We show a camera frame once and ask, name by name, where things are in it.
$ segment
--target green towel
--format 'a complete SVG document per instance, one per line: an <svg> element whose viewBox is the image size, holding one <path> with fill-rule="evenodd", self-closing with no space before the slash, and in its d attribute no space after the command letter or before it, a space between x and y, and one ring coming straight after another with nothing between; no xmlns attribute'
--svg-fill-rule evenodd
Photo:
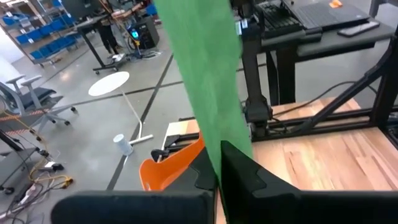
<svg viewBox="0 0 398 224"><path fill-rule="evenodd" d="M236 89L241 47L228 0L155 0L211 163L221 184L221 140L252 157Z"/></svg>

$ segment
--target orange item on desk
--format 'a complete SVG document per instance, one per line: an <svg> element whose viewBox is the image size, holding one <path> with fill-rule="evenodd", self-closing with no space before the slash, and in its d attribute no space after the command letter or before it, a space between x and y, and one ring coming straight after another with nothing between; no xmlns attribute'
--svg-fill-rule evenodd
<svg viewBox="0 0 398 224"><path fill-rule="evenodd" d="M197 141L161 162L146 159L139 168L142 188L146 191L164 190L188 168L204 148L205 142L199 133Z"/></svg>
<svg viewBox="0 0 398 224"><path fill-rule="evenodd" d="M343 3L341 3L339 0L333 0L331 3L329 3L329 6L334 9L343 6Z"/></svg>

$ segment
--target chair wheel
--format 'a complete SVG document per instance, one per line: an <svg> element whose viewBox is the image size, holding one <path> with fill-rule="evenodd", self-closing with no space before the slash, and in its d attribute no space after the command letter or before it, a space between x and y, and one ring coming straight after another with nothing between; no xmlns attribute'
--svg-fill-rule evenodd
<svg viewBox="0 0 398 224"><path fill-rule="evenodd" d="M14 193L14 191L15 191L15 188L14 188L14 187L6 187L6 188L4 189L4 193L5 193L6 195L10 195L10 194Z"/></svg>

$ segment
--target gray concrete floor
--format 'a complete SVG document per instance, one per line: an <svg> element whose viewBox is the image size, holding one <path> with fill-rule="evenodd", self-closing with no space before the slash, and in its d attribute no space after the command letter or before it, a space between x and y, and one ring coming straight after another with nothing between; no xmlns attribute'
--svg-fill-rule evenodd
<svg viewBox="0 0 398 224"><path fill-rule="evenodd" d="M351 2L364 11L369 9L370 0L351 0ZM398 8L382 6L377 19L396 27ZM153 134L155 138L134 147L134 153L127 158L118 181L114 187L111 186L111 189L114 190L140 190L139 166L144 159L150 158L152 149L161 147L167 125L179 118L193 116L184 85L175 84L175 82L181 81L175 60L171 61L164 74L172 51L164 30L159 29L159 34L158 47L162 51L160 57L125 64L121 67L121 70L131 74L129 81L122 86L122 89L128 93L128 98L144 119L143 135ZM93 39L97 43L96 49L99 54L106 58L107 53L98 42L98 38L94 37ZM296 66L297 101L311 100L336 83L359 79L379 60L387 45L388 41L379 42L373 49L298 63ZM259 55L258 59L259 63L265 62L264 55ZM41 69L38 66L27 65L29 62L16 63L16 67L27 75L41 74L43 76L44 79L37 85L52 88L59 95L63 95L64 98L58 104L59 106L74 104L79 110L78 115L71 111L61 114L62 117L71 121L71 126L47 124L42 133L49 143L49 151L55 156L60 152L57 160L62 162L66 168L62 173L75 179L75 183L69 189L53 192L47 201L36 206L31 212L33 216L44 213L44 223L50 223L51 208L61 198L81 190L109 188L110 180L121 161L121 153L112 142L112 138L120 133L130 138L137 126L137 121L124 99L120 97L119 92L114 91L98 97L88 95L88 89L95 81L113 71L103 71L99 76L95 75L91 69L97 67L98 63L86 46L71 53L70 58L65 58L54 67ZM266 67L261 67L259 70L263 94L268 98ZM247 91L243 72L237 72L236 83L239 98L245 100ZM156 85L166 86L161 86L156 93L154 91ZM336 96L345 88L347 86L337 88L327 96ZM362 107L371 106L374 94L365 90L355 99ZM43 147L29 133L23 134L23 136L33 144ZM27 147L30 146L29 142L25 140L22 142ZM8 147L0 142L0 149L7 150ZM34 157L31 163L37 159L39 159L37 156ZM15 180L10 181L10 185L21 185L18 183L26 181L25 172L21 172L17 176ZM0 195L0 212L7 209L11 198L12 196ZM21 215L21 218L26 218L26 213Z"/></svg>

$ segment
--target keyboard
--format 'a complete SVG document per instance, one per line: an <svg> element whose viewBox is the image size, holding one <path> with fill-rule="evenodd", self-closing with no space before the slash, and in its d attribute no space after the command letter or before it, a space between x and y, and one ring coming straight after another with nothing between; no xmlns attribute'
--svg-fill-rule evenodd
<svg viewBox="0 0 398 224"><path fill-rule="evenodd" d="M303 29L301 23L285 10L271 2L257 5L264 15L264 38L273 38Z"/></svg>

